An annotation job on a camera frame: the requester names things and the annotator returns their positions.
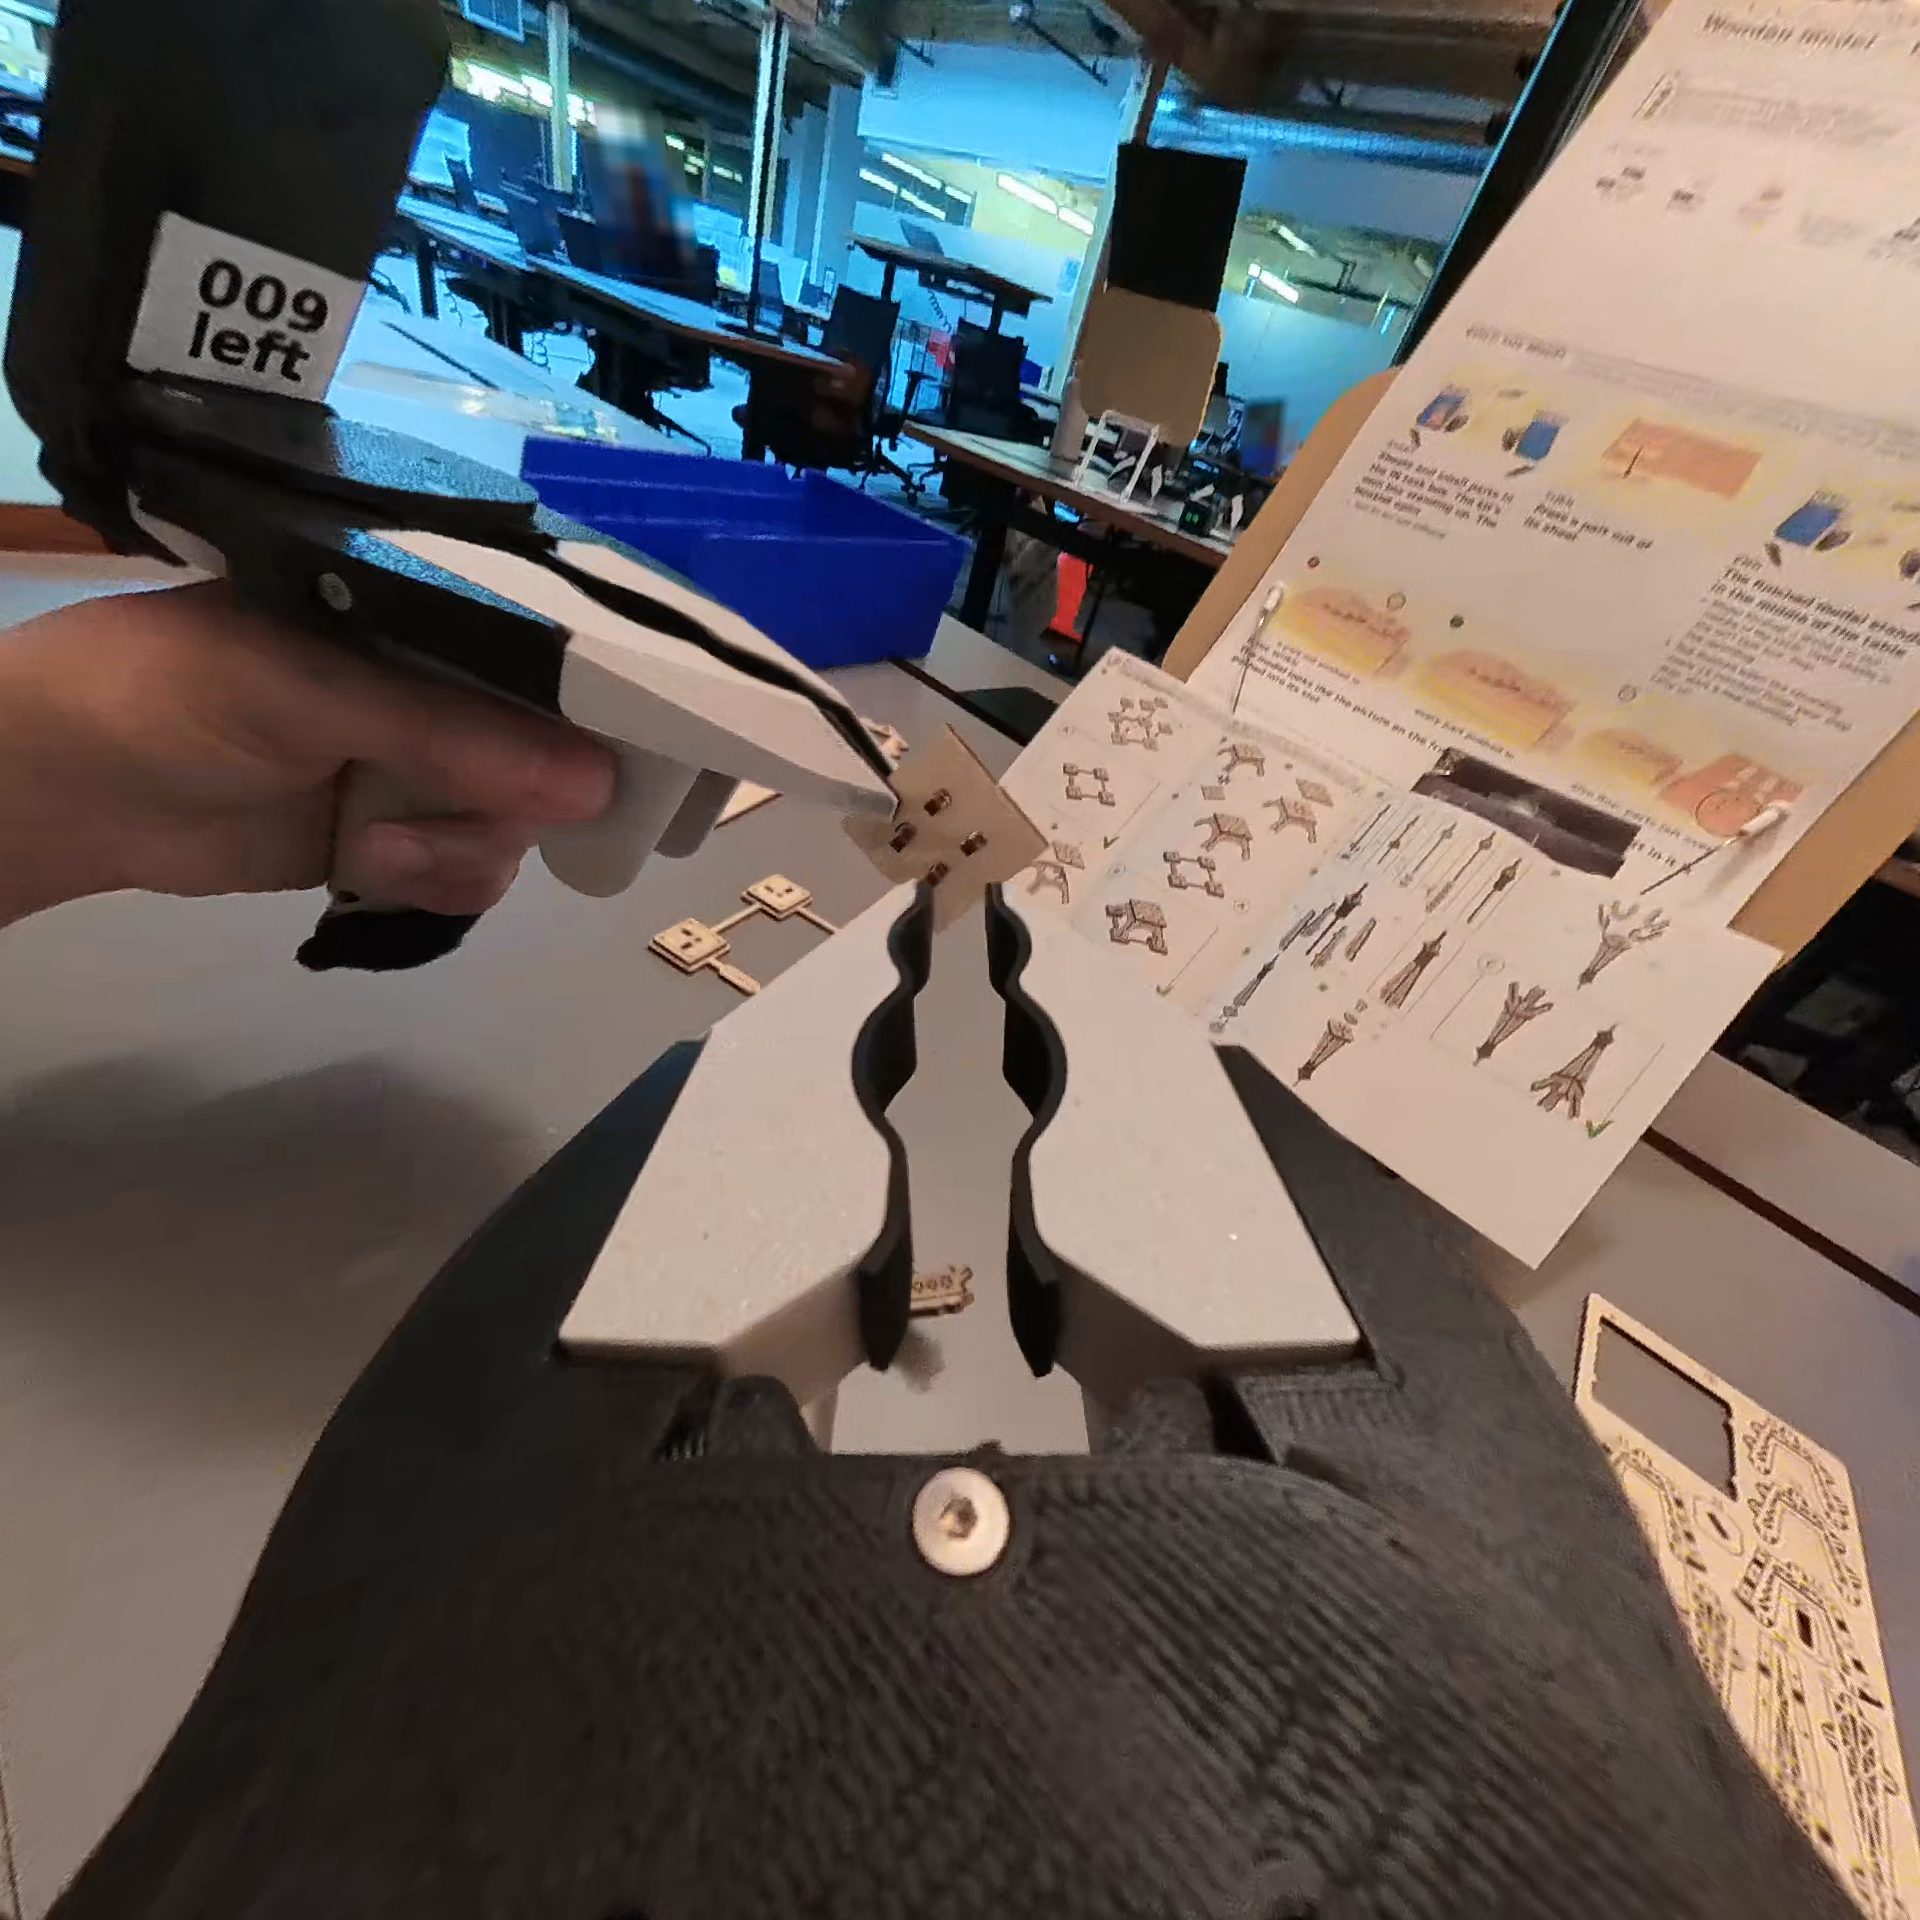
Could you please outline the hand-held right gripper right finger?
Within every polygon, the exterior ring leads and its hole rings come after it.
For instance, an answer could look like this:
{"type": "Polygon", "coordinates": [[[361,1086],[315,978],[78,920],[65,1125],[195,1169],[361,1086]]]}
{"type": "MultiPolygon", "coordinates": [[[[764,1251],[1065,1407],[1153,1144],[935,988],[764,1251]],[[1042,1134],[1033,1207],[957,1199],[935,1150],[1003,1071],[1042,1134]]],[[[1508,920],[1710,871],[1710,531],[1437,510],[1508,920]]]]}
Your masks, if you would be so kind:
{"type": "Polygon", "coordinates": [[[1363,1331],[1223,1048],[1053,913],[989,889],[1012,1161],[1005,1299],[1038,1378],[1350,1359],[1363,1331]]]}

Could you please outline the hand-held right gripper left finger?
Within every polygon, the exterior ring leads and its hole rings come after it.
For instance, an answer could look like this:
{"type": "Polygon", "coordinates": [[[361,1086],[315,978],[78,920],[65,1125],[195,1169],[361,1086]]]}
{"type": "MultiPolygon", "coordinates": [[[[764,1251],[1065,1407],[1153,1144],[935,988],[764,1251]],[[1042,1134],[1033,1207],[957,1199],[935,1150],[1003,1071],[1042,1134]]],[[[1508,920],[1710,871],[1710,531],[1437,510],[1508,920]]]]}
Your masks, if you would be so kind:
{"type": "Polygon", "coordinates": [[[897,883],[711,1027],[558,1344],[720,1378],[889,1370],[909,1328],[909,1169],[932,889],[897,883]]]}

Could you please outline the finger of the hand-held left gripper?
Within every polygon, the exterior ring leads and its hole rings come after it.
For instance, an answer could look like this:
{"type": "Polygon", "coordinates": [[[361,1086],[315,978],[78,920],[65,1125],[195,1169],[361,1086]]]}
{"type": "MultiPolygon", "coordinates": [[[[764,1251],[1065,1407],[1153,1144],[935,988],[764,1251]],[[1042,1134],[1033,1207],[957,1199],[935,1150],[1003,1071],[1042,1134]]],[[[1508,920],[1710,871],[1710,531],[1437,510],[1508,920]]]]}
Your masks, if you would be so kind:
{"type": "Polygon", "coordinates": [[[591,531],[563,531],[556,540],[536,540],[532,553],[422,531],[383,534],[383,540],[424,562],[435,587],[475,591],[485,601],[530,611],[558,632],[556,707],[563,725],[599,738],[619,767],[607,811],[543,833],[543,853],[691,853],[711,833],[699,801],[701,780],[748,780],[840,818],[894,813],[894,784],[819,774],[840,742],[806,704],[746,685],[748,698],[770,698],[769,732],[775,744],[797,744],[800,764],[792,767],[724,729],[724,675],[701,655],[627,632],[543,568],[558,540],[603,540],[591,531]]]}
{"type": "Polygon", "coordinates": [[[770,698],[748,698],[746,685],[806,704],[819,725],[840,742],[824,764],[824,780],[889,784],[894,764],[877,732],[853,717],[836,685],[809,664],[789,655],[775,636],[748,625],[740,611],[714,601],[699,587],[662,574],[612,540],[558,540],[543,568],[619,618],[627,632],[650,632],[656,644],[677,643],[684,655],[701,655],[724,681],[724,729],[800,764],[797,744],[770,742],[770,698]]]}

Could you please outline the wooden square plate with pegs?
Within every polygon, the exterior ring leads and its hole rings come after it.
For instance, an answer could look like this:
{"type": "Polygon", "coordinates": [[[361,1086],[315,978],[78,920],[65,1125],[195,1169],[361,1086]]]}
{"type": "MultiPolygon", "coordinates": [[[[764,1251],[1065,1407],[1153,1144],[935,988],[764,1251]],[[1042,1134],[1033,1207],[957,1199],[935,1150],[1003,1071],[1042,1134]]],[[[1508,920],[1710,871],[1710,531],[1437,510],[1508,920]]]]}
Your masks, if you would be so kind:
{"type": "Polygon", "coordinates": [[[1044,853],[1044,833],[951,729],[897,764],[894,799],[889,818],[851,813],[845,838],[889,883],[924,883],[939,920],[1044,853]]]}

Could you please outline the grey desk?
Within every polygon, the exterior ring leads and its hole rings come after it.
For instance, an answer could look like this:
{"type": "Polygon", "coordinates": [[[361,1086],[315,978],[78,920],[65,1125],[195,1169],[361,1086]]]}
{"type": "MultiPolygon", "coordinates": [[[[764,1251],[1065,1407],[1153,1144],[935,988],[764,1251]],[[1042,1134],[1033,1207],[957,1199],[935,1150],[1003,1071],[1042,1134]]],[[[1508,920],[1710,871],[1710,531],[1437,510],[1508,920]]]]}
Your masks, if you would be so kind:
{"type": "Polygon", "coordinates": [[[1217,1071],[1363,1359],[1158,1383],[1093,1456],[932,1463],[780,1389],[563,1359],[691,1054],[517,1196],[482,1116],[149,1071],[4,1116],[4,1309],[238,1411],[403,1285],[229,1636],[42,1915],[1859,1915],[1717,1708],[1588,1423],[1463,1257],[1257,1063],[1217,1071]]]}

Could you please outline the person's left hand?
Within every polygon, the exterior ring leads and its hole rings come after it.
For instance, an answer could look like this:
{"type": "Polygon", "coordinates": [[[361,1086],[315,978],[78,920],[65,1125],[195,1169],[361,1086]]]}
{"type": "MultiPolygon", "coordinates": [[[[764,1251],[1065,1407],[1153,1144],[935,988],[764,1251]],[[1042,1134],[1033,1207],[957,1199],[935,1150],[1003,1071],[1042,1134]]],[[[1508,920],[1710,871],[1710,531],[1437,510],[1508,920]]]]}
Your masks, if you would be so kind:
{"type": "Polygon", "coordinates": [[[485,913],[617,757],[495,698],[258,618],[224,587],[72,601],[0,644],[0,924],[345,883],[485,913]]]}

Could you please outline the blue plastic bin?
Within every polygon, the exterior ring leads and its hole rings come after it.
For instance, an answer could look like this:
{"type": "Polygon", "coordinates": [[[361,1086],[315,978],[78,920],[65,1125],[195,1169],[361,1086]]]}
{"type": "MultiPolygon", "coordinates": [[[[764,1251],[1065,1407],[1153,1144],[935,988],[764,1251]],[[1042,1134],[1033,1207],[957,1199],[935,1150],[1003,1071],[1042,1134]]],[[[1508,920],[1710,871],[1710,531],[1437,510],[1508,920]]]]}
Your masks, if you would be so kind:
{"type": "Polygon", "coordinates": [[[813,674],[924,658],[968,568],[957,534],[809,468],[530,437],[521,476],[813,674]]]}

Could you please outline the folded assembly instruction booklet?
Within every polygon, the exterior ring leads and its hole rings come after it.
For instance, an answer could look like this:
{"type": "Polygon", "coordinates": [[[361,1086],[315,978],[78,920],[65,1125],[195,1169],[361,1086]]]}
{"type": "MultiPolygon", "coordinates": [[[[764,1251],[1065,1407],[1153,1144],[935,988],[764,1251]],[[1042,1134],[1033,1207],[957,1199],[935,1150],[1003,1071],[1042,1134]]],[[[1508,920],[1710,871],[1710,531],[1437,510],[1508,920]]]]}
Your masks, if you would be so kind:
{"type": "Polygon", "coordinates": [[[1322,1121],[1538,1266],[1779,950],[1557,862],[1107,655],[1005,773],[1019,875],[1111,970],[1253,1054],[1322,1121]]]}

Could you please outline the cardboard panel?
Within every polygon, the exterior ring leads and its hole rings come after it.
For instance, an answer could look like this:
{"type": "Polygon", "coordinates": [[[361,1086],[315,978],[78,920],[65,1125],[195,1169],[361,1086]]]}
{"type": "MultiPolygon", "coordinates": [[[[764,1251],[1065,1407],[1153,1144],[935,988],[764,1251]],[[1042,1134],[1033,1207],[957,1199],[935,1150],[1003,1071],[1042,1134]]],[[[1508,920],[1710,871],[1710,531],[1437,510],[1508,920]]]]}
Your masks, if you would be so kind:
{"type": "Polygon", "coordinates": [[[1200,433],[1223,320],[1213,312],[1100,285],[1075,345],[1075,403],[1090,420],[1153,425],[1165,447],[1200,433]]]}

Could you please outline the white push pin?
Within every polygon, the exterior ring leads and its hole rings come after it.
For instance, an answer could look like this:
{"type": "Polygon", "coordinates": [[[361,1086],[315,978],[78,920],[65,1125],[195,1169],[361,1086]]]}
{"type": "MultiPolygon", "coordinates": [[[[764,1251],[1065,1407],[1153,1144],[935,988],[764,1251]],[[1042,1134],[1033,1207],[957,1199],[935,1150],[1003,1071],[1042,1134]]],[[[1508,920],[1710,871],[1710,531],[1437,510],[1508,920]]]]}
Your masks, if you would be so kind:
{"type": "Polygon", "coordinates": [[[1286,601],[1286,587],[1270,587],[1257,614],[1250,618],[1239,644],[1235,644],[1235,681],[1233,681],[1233,704],[1228,717],[1239,717],[1253,681],[1266,674],[1266,658],[1276,655],[1276,644],[1282,644],[1280,636],[1280,618],[1282,618],[1282,601],[1286,601]]]}
{"type": "Polygon", "coordinates": [[[1640,898],[1646,898],[1646,895],[1656,895],[1656,889],[1664,889],[1664,883],[1671,883],[1671,881],[1695,875],[1705,862],[1710,862],[1710,859],[1721,859],[1721,853],[1734,853],[1734,850],[1744,850],[1744,846],[1767,838],[1767,833],[1782,826],[1786,818],[1792,818],[1792,805],[1786,805],[1786,801],[1767,801],[1767,805],[1758,805],[1736,833],[1721,838],[1717,846],[1709,846],[1709,850],[1700,850],[1695,859],[1679,862],[1671,871],[1656,875],[1640,898]]]}

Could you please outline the wooden laser-cut parts sheet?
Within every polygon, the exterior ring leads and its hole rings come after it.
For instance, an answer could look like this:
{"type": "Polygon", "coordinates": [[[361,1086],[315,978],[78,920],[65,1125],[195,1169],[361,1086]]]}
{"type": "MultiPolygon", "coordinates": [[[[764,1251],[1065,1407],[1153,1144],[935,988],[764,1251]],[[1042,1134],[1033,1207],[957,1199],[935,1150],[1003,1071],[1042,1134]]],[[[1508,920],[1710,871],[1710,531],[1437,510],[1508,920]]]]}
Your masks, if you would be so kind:
{"type": "Polygon", "coordinates": [[[1726,1715],[1793,1825],[1862,1915],[1915,1915],[1915,1811],[1848,1463],[1601,1291],[1584,1299],[1573,1404],[1633,1506],[1726,1715]],[[1604,1400],[1609,1341],[1721,1407],[1726,1483],[1604,1400]]]}

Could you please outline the wooden poster backing board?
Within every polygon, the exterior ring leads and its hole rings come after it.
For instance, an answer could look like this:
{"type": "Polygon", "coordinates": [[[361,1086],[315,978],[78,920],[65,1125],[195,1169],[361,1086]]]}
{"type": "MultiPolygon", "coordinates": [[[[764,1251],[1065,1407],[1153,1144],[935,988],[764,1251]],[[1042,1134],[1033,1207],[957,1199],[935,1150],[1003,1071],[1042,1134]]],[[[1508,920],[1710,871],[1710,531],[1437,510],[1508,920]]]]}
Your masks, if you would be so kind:
{"type": "MultiPolygon", "coordinates": [[[[1306,519],[1331,472],[1370,425],[1394,371],[1370,371],[1342,390],[1314,425],[1307,442],[1282,468],[1276,494],[1235,536],[1196,611],[1165,652],[1165,674],[1194,681],[1209,658],[1233,658],[1233,625],[1266,583],[1290,531],[1306,519]]],[[[1744,902],[1734,927],[1782,956],[1812,943],[1820,927],[1866,883],[1920,898],[1915,853],[1920,826],[1920,725],[1902,732],[1836,793],[1836,801],[1793,843],[1793,850],[1744,902]]]]}

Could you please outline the black panel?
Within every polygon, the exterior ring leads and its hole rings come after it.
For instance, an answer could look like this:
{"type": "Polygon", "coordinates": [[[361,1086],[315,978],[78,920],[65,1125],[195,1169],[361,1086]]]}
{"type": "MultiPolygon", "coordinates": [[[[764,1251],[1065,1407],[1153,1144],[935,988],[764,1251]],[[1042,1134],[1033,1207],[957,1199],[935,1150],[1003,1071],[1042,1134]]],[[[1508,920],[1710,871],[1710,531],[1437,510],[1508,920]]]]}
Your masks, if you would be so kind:
{"type": "Polygon", "coordinates": [[[1138,299],[1213,312],[1228,282],[1244,157],[1204,157],[1123,144],[1116,157],[1116,214],[1107,285],[1138,299]]]}

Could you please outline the large instruction poster sheet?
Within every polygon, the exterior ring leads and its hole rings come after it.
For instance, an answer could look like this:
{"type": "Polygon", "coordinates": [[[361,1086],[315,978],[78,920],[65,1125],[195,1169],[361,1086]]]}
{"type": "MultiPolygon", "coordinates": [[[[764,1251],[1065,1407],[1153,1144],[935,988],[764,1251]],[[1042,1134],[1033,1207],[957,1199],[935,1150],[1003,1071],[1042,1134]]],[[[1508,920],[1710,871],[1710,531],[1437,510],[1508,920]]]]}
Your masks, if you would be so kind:
{"type": "MultiPolygon", "coordinates": [[[[1668,5],[1235,614],[1239,717],[1463,752],[1744,902],[1915,717],[1920,13],[1668,5]]],[[[1233,704],[1235,664],[1194,685],[1233,704]]]]}

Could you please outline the black stand pole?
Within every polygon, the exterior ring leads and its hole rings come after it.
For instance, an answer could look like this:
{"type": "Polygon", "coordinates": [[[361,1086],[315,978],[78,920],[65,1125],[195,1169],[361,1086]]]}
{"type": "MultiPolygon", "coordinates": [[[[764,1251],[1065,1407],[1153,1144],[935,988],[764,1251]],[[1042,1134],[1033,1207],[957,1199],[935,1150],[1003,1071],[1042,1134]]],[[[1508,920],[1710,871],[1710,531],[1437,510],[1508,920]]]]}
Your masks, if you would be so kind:
{"type": "Polygon", "coordinates": [[[1463,279],[1538,186],[1550,157],[1588,123],[1626,51],[1643,41],[1643,13],[1643,0],[1570,0],[1557,8],[1548,44],[1524,73],[1514,112],[1506,116],[1474,201],[1425,285],[1417,315],[1406,329],[1398,358],[1425,341],[1430,326],[1449,312],[1463,279]]]}

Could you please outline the wooden four-square frame piece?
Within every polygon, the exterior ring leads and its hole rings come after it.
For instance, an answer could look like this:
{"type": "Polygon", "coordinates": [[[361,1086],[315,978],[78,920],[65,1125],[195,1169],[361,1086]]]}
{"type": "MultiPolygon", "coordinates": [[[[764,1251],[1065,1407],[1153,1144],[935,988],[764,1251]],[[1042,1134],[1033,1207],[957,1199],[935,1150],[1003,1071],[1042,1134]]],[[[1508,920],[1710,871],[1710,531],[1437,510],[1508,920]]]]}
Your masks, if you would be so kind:
{"type": "MultiPolygon", "coordinates": [[[[897,773],[897,764],[909,752],[906,738],[878,720],[861,720],[861,729],[878,744],[889,773],[897,773]]],[[[714,822],[727,826],[740,813],[770,805],[775,799],[780,793],[740,780],[714,822]]],[[[819,913],[813,895],[806,883],[797,883],[789,875],[764,875],[738,895],[738,907],[724,920],[714,920],[714,924],[680,920],[680,924],[662,927],[650,942],[650,955],[662,966],[673,966],[677,975],[711,975],[711,978],[727,982],[738,995],[760,995],[760,978],[732,961],[732,934],[740,934],[746,924],[797,924],[819,936],[836,936],[836,924],[827,924],[819,913]]]]}

